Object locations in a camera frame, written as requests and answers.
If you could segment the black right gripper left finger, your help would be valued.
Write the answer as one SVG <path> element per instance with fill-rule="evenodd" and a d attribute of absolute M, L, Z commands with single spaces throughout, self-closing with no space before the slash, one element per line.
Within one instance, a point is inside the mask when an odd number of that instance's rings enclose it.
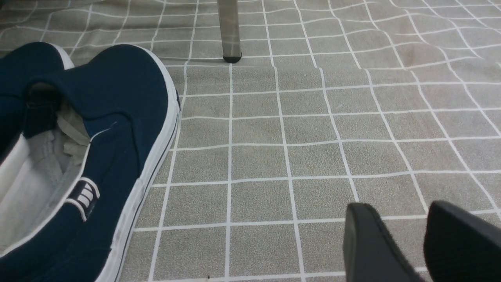
<path fill-rule="evenodd" d="M 343 257 L 347 282 L 422 282 L 380 215 L 369 204 L 349 203 Z"/>

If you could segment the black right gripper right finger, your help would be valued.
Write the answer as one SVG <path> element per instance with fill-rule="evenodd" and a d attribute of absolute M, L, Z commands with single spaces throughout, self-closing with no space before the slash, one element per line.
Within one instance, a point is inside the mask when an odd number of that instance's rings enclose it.
<path fill-rule="evenodd" d="M 499 282 L 500 228 L 452 203 L 433 201 L 424 259 L 435 282 Z"/>

